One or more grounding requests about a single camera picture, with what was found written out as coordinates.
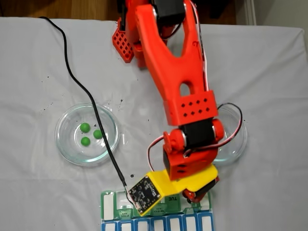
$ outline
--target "wire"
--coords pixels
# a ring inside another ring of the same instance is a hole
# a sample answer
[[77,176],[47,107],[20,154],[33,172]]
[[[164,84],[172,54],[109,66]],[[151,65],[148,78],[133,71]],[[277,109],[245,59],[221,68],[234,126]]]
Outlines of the wire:
[[154,172],[154,169],[153,169],[153,166],[152,166],[151,161],[150,161],[150,149],[151,149],[154,145],[156,145],[158,142],[160,142],[163,138],[164,138],[164,136],[160,136],[160,137],[156,138],[155,140],[153,140],[152,143],[149,145],[147,151],[146,151],[146,153],[147,153],[147,159],[148,159],[148,165],[149,165],[151,171],[153,171],[153,172]]
[[181,27],[182,23],[178,24],[178,26],[174,29],[174,31],[172,31],[172,33],[168,36],[161,36],[161,38],[163,40],[167,40],[169,38],[171,38],[172,36],[174,36],[174,34],[179,30],[179,28]]
[[202,36],[201,36],[201,25],[200,25],[200,21],[199,21],[198,12],[197,12],[197,7],[192,1],[190,1],[190,2],[191,2],[191,5],[192,5],[192,8],[193,8],[193,13],[194,13],[194,16],[196,18],[196,22],[198,24],[197,30],[198,30],[198,34],[199,34],[200,46],[201,46],[202,56],[203,56],[203,75],[204,75],[205,90],[209,90],[208,81],[207,81],[207,60],[206,60],[205,50],[204,50]]
[[[221,147],[223,145],[226,145],[227,143],[229,143],[231,140],[233,140],[233,138],[237,135],[237,133],[240,131],[241,129],[241,126],[242,126],[242,122],[243,122],[243,113],[242,113],[242,110],[240,109],[239,106],[233,104],[233,103],[223,103],[221,104],[219,108],[225,106],[225,105],[232,105],[234,107],[236,107],[238,110],[239,110],[239,113],[240,113],[240,119],[239,119],[239,123],[238,123],[238,126],[236,128],[236,130],[234,131],[234,133],[232,133],[225,141],[221,142],[221,143],[216,143],[216,144],[211,144],[211,145],[207,145],[207,146],[203,146],[203,147],[199,147],[199,148],[194,148],[194,149],[188,149],[184,152],[183,156],[184,157],[187,157],[189,156],[189,154],[192,152],[192,151],[204,151],[206,149],[211,149],[211,148],[218,148],[218,147]],[[151,169],[151,171],[154,172],[154,169],[153,169],[153,166],[151,164],[151,160],[150,160],[150,149],[156,145],[158,142],[160,142],[162,139],[164,138],[164,136],[160,136],[158,138],[156,138],[154,141],[152,141],[152,143],[149,145],[148,149],[147,149],[147,159],[148,159],[148,165]]]
[[72,71],[71,71],[71,68],[69,66],[69,63],[68,63],[68,58],[67,58],[67,41],[66,41],[66,35],[64,33],[64,31],[59,28],[55,23],[53,23],[49,18],[47,17],[40,17],[42,19],[45,19],[47,20],[48,22],[50,22],[55,28],[57,28],[63,35],[63,40],[64,40],[64,57],[65,57],[65,64],[66,64],[66,67],[67,67],[67,70],[68,70],[68,73],[69,75],[71,76],[71,78],[86,92],[86,94],[89,96],[90,100],[91,100],[91,103],[93,105],[93,109],[94,109],[94,113],[95,113],[95,116],[96,116],[96,119],[97,119],[97,123],[100,127],[100,130],[102,132],[102,135],[103,135],[103,140],[105,142],[105,145],[106,145],[106,149],[109,153],[109,156],[110,156],[110,159],[113,163],[113,165],[115,166],[115,169],[116,169],[116,172],[118,173],[119,175],[119,178],[120,180],[122,181],[122,184],[123,186],[125,187],[125,190],[127,191],[127,185],[126,185],[126,182],[125,182],[125,178],[119,168],[119,166],[117,165],[117,162],[115,160],[115,157],[114,155],[112,154],[112,151],[110,149],[110,146],[109,146],[109,143],[108,143],[108,140],[107,140],[107,137],[106,137],[106,134],[105,134],[105,131],[103,129],[103,126],[102,126],[102,122],[101,122],[101,119],[100,119],[100,116],[98,114],[98,111],[97,111],[97,107],[96,107],[96,103],[94,101],[94,98],[92,97],[91,93],[75,78],[75,76],[73,75]]
[[221,104],[221,105],[218,107],[218,109],[221,108],[221,107],[224,106],[224,105],[232,105],[232,106],[236,107],[236,108],[239,110],[239,112],[240,112],[239,124],[238,124],[236,130],[234,131],[234,133],[232,133],[232,134],[231,134],[226,140],[224,140],[223,142],[215,143],[215,144],[211,144],[211,145],[207,145],[207,146],[203,146],[203,147],[198,147],[198,148],[194,148],[194,149],[188,149],[188,150],[186,150],[186,151],[184,152],[184,154],[183,154],[184,157],[187,157],[192,151],[204,151],[204,150],[206,150],[206,149],[219,148],[219,147],[221,147],[221,146],[226,145],[227,143],[229,143],[229,142],[230,142],[231,140],[233,140],[233,138],[237,135],[237,133],[239,132],[239,130],[241,129],[241,126],[242,126],[242,122],[243,122],[243,113],[242,113],[240,107],[237,106],[237,105],[235,105],[235,104],[233,104],[233,103],[223,103],[223,104]]

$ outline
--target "green ball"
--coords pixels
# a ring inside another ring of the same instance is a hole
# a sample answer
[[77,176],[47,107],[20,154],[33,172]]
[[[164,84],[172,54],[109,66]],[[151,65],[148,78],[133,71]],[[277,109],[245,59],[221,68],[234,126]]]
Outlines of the green ball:
[[89,132],[90,129],[91,129],[91,127],[90,127],[90,125],[89,125],[88,123],[82,123],[82,124],[80,125],[80,130],[81,130],[82,132],[84,132],[84,133]]
[[102,132],[101,132],[101,130],[95,130],[94,132],[93,132],[93,136],[94,136],[94,138],[96,138],[96,139],[101,139],[101,138],[103,138],[103,135],[102,135]]
[[88,147],[88,146],[90,145],[90,143],[91,143],[91,141],[90,141],[90,139],[89,139],[88,137],[83,137],[83,138],[81,139],[81,144],[82,144],[83,146]]

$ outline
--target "white fabric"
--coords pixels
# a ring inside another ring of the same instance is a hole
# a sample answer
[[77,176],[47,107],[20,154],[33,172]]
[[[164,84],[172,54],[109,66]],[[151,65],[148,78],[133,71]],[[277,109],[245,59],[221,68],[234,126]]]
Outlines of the white fabric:
[[[54,22],[67,34],[76,77],[122,125],[115,157],[132,186],[149,170],[147,145],[170,130],[151,76],[113,48],[115,22]],[[242,108],[249,135],[245,155],[221,169],[213,190],[216,230],[307,229],[303,31],[205,25],[202,34],[210,88],[218,103]],[[175,52],[181,36],[169,43]],[[100,230],[101,191],[123,188],[110,161],[76,166],[55,146],[58,118],[89,102],[67,72],[62,35],[45,20],[0,18],[0,80],[0,230]],[[155,169],[163,167],[161,144],[151,159]]]

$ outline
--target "glass petri dish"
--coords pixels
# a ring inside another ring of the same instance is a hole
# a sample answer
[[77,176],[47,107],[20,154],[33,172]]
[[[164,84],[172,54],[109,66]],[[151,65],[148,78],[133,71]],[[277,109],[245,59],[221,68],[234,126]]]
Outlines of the glass petri dish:
[[[119,142],[119,126],[115,116],[108,108],[96,105],[111,151]],[[90,131],[80,130],[82,123],[90,125]],[[93,132],[99,130],[91,103],[78,104],[68,109],[59,119],[55,129],[55,141],[65,159],[76,165],[91,166],[109,157],[103,139],[94,138]],[[81,139],[88,137],[89,146],[83,146]]]
[[[222,122],[224,127],[224,138],[219,142],[224,141],[236,130],[240,114],[234,111],[229,105],[222,106],[218,112],[218,119]],[[232,164],[243,153],[247,143],[247,129],[245,123],[237,133],[237,135],[226,145],[218,148],[218,155],[213,164],[216,166],[224,166]]]

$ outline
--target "circuit board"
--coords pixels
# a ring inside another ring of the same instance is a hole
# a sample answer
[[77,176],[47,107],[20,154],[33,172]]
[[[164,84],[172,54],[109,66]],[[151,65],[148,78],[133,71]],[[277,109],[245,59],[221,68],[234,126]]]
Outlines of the circuit board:
[[152,205],[160,201],[161,195],[148,176],[142,178],[130,191],[135,207],[140,214],[146,212]]

